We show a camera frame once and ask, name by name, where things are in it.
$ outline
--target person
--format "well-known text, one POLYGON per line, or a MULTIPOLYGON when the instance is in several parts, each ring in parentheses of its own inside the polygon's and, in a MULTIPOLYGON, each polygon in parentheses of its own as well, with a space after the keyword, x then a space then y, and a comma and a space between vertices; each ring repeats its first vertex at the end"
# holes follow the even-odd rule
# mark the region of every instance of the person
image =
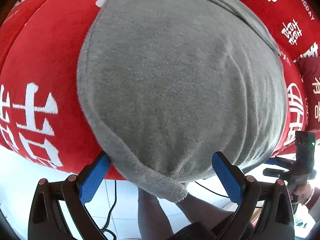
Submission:
MULTIPOLYGON (((138 192, 138 226, 142 240, 214 240, 234 213, 218 208, 188 193, 187 197, 176 205, 185 214, 191 225, 174 235, 169 219, 162 210, 157 197, 141 188, 138 188, 138 192)), ((241 240, 248 239, 253 232, 254 226, 249 223, 241 240)))
MULTIPOLYGON (((292 193, 288 190, 291 200, 293 199, 292 193)), ((309 183, 301 186, 293 192, 297 196, 302 196, 298 203, 305 205, 311 217, 317 222, 320 219, 320 189, 312 187, 309 183)))
POLYGON ((171 202, 215 175, 222 151, 244 173, 284 132, 279 48, 239 0, 107 0, 77 65, 81 109, 126 179, 171 202))

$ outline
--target hand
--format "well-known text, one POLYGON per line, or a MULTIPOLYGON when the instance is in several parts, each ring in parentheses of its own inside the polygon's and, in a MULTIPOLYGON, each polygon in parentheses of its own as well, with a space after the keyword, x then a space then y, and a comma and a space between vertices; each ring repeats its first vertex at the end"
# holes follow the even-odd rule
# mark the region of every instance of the hand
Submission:
MULTIPOLYGON (((289 189, 288 189, 288 193, 289 193, 290 199, 293 200, 293 196, 291 195, 291 192, 289 189)), ((312 193, 313 193, 313 187, 311 187, 309 183, 297 188, 294 192, 296 196, 302 195, 302 198, 298 201, 298 203, 301 203, 301 204, 306 203, 307 200, 311 197, 312 193)))

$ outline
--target red fabric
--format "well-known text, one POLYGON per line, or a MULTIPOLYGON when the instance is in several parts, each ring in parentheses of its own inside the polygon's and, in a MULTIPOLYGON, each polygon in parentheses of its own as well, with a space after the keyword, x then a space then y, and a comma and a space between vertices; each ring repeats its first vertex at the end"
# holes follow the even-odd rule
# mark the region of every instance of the red fabric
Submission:
POLYGON ((289 122, 286 122, 287 131, 285 141, 281 147, 278 147, 272 156, 294 153, 295 131, 306 129, 308 122, 308 102, 305 86, 302 81, 300 71, 296 63, 286 55, 283 48, 280 47, 280 60, 284 70, 284 80, 287 86, 289 122))
POLYGON ((308 208, 308 210, 310 211, 311 208, 315 205, 315 203, 317 202, 317 200, 320 197, 320 189, 315 187, 315 192, 312 196, 312 198, 310 199, 310 201, 306 204, 306 207, 308 208))
MULTIPOLYGON (((33 162, 79 173, 101 150, 76 91, 79 51, 99 1, 26 0, 11 12, 23 16, 9 15, 1 28, 0 47, 8 53, 0 130, 9 148, 33 162)), ((106 179, 124 178, 111 167, 106 179)))
MULTIPOLYGON (((240 0, 247 5, 266 25, 278 45, 287 51, 287 55, 295 60, 300 55, 316 56, 320 44, 320 21, 305 0, 240 0), (301 30, 297 36, 297 44, 291 45, 289 38, 282 34, 282 30, 289 23, 297 22, 301 30)), ((298 27, 292 33, 299 32, 298 27)))
POLYGON ((298 61, 298 66, 303 75, 310 106, 307 131, 320 131, 320 57, 302 58, 298 61))

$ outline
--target black cable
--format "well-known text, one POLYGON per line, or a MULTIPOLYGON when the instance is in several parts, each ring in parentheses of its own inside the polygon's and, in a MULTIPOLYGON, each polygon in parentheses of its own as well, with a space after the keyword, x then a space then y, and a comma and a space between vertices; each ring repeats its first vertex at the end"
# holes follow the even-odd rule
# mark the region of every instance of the black cable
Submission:
POLYGON ((116 236, 116 234, 114 232, 112 232, 111 230, 107 229, 107 227, 109 226, 111 213, 112 213, 113 209, 115 208, 116 203, 117 203, 117 181, 115 180, 115 201, 114 201, 112 207, 109 210, 107 221, 104 224, 103 228, 101 229, 101 231, 103 233, 104 232, 108 232, 109 234, 111 234, 113 236, 113 240, 117 240, 117 236, 116 236))
POLYGON ((219 193, 216 193, 216 192, 214 192, 214 191, 212 191, 212 190, 208 189, 207 187, 205 187, 205 186, 201 185, 200 183, 198 183, 198 182, 196 182, 196 181, 195 181, 195 183, 196 183, 196 184, 198 184, 199 186, 201 186, 201 187, 205 188, 206 190, 209 190, 209 191, 210 191, 210 192, 212 192, 213 194, 216 194, 216 195, 221 196, 221 197, 229 198, 228 196, 221 195, 221 194, 219 194, 219 193))

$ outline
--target ribbed cuff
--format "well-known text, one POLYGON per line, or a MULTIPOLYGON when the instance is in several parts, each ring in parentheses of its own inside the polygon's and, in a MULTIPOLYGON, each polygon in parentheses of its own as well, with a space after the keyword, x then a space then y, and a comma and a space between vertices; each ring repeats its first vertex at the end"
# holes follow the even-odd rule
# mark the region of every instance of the ribbed cuff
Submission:
POLYGON ((317 202, 317 200, 318 200, 319 197, 320 197, 320 189, 317 188, 317 187, 315 187, 315 188, 314 188, 313 196, 312 196, 311 199, 305 204, 309 211, 310 211, 311 208, 315 205, 315 203, 317 202))

